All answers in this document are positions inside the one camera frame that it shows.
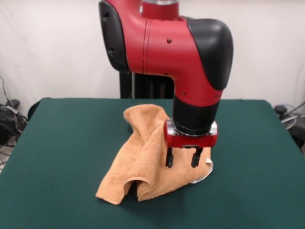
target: orange towel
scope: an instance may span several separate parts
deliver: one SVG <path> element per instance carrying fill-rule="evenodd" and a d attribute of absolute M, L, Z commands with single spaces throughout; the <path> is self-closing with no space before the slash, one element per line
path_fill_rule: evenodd
<path fill-rule="evenodd" d="M 165 167 L 163 124 L 169 117 L 163 108 L 152 104 L 130 107 L 124 111 L 124 118 L 133 134 L 121 147 L 96 197 L 118 205 L 136 181 L 138 200 L 148 200 L 197 183 L 213 170 L 210 148 L 202 152 L 197 168 L 191 167 L 195 149 L 174 148 L 173 167 Z"/>

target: towel fold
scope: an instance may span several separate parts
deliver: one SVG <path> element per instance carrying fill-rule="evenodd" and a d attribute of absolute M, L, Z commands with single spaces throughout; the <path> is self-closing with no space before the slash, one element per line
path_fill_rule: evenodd
<path fill-rule="evenodd" d="M 118 152 L 96 197 L 118 205 L 132 183 L 137 182 L 138 201 L 144 201 L 197 183 L 212 172 L 210 148 L 203 150 L 197 168 L 191 167 L 195 149 L 173 148 L 173 167 L 165 167 L 163 124 L 169 117 L 162 107 L 153 104 L 130 107 L 124 111 L 124 118 L 133 133 Z"/>

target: red robot arm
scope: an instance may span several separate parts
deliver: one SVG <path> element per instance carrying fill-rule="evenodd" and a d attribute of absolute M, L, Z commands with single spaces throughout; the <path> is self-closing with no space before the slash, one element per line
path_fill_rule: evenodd
<path fill-rule="evenodd" d="M 184 147 L 185 141 L 189 141 L 191 144 L 187 145 L 200 152 L 201 148 L 212 146 L 204 137 L 211 136 L 218 104 L 229 80 L 233 59 L 231 32 L 218 20 L 184 19 L 179 16 L 176 5 L 167 6 L 167 10 L 157 15 L 158 10 L 151 7 L 149 11 L 146 1 L 141 14 L 141 4 L 141 0 L 99 3 L 109 60 L 120 72 L 173 79 L 171 125 L 176 133 L 169 135 L 165 123 L 165 141 L 169 148 Z M 174 145 L 168 144 L 172 142 L 169 136 L 177 139 Z"/>

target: electrical cable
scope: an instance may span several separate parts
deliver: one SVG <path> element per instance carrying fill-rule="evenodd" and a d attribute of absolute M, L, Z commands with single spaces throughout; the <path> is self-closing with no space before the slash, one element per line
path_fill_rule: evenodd
<path fill-rule="evenodd" d="M 286 118 L 286 119 L 283 119 L 282 120 L 282 123 L 286 123 L 286 122 L 289 122 L 291 120 L 296 120 L 296 119 L 299 119 L 299 118 L 305 118 L 305 115 L 300 115 L 300 116 L 295 116 L 293 115 L 292 117 L 289 117 L 289 118 Z"/>
<path fill-rule="evenodd" d="M 300 109 L 300 108 L 301 108 L 302 106 L 304 106 L 304 105 L 305 105 L 305 101 L 304 101 L 301 105 L 299 105 L 298 107 L 296 107 L 295 109 L 293 109 L 292 111 L 290 111 L 290 112 L 288 112 L 287 114 L 285 114 L 285 115 L 284 115 L 284 118 L 286 118 L 288 115 L 292 114 L 294 111 Z"/>
<path fill-rule="evenodd" d="M 11 106 L 13 107 L 13 103 L 12 101 L 8 98 L 8 96 L 6 95 L 6 91 L 5 91 L 5 86 L 4 86 L 4 79 L 2 78 L 2 76 L 0 76 L 0 79 L 2 80 L 2 88 L 3 88 L 3 93 L 4 96 L 6 98 L 6 100 L 11 104 Z"/>
<path fill-rule="evenodd" d="M 2 163 L 0 164 L 0 166 L 4 165 L 5 163 L 7 163 L 7 161 L 2 162 Z"/>
<path fill-rule="evenodd" d="M 291 104 L 280 104 L 280 106 L 285 106 L 285 107 L 290 107 L 292 109 L 295 109 L 295 106 L 291 105 Z"/>
<path fill-rule="evenodd" d="M 3 153 L 2 151 L 0 151 L 0 154 L 3 154 L 4 156 L 10 156 L 9 154 Z"/>
<path fill-rule="evenodd" d="M 296 122 L 297 122 L 297 119 L 293 120 L 293 122 L 292 122 L 290 125 L 286 126 L 286 130 L 289 130 L 289 129 L 291 129 L 292 127 L 294 127 L 295 124 L 296 124 Z"/>

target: green table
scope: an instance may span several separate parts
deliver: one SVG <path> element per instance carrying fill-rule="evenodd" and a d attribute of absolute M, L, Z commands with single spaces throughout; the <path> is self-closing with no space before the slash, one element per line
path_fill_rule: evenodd
<path fill-rule="evenodd" d="M 171 100 L 44 99 L 0 174 L 1 229 L 305 228 L 305 160 L 264 101 L 223 100 L 213 173 L 119 206 L 95 197 L 131 134 L 130 106 Z"/>

